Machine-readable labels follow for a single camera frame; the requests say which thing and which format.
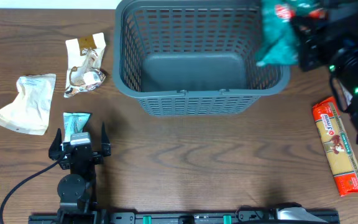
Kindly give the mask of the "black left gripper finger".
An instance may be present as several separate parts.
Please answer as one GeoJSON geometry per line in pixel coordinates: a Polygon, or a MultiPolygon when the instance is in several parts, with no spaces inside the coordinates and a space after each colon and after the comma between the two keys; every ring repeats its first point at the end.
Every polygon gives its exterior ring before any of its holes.
{"type": "Polygon", "coordinates": [[[102,124],[101,128],[101,149],[104,157],[111,155],[111,143],[108,138],[104,123],[102,124]]]}
{"type": "Polygon", "coordinates": [[[51,160],[57,161],[59,160],[59,158],[61,158],[62,155],[61,144],[62,144],[62,131],[60,128],[58,128],[55,138],[52,141],[52,144],[48,150],[48,156],[51,160]]]}

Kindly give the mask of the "green instant coffee bag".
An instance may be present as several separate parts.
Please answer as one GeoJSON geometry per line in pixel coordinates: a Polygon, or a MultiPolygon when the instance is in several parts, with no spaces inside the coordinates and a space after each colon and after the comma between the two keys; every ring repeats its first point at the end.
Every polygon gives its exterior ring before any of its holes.
{"type": "Polygon", "coordinates": [[[316,0],[262,0],[262,45],[256,53],[257,66],[296,65],[299,40],[290,24],[295,16],[323,18],[316,0]]]}

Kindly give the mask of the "orange spaghetti packet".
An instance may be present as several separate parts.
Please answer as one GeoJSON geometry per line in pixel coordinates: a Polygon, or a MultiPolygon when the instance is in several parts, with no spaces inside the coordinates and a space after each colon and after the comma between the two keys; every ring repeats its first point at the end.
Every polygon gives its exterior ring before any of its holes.
{"type": "Polygon", "coordinates": [[[358,162],[334,97],[315,104],[312,114],[340,196],[358,193],[358,162]]]}

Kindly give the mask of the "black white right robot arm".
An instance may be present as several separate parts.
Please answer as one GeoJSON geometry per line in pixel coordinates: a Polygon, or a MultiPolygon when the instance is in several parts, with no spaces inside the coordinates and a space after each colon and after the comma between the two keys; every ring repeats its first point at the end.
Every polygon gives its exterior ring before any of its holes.
{"type": "Polygon", "coordinates": [[[358,0],[287,1],[290,22],[299,40],[298,65],[304,71],[325,66],[329,85],[337,81],[358,144],[358,0]]]}

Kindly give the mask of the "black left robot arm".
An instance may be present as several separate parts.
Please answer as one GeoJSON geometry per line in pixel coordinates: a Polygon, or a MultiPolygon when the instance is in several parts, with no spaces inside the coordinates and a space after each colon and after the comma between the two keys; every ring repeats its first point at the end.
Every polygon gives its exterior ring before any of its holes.
{"type": "Polygon", "coordinates": [[[100,151],[92,150],[88,132],[72,134],[70,141],[63,142],[62,132],[57,131],[48,156],[70,173],[58,183],[60,208],[53,223],[109,223],[107,210],[98,208],[95,166],[110,155],[111,144],[105,125],[101,128],[100,151]]]}

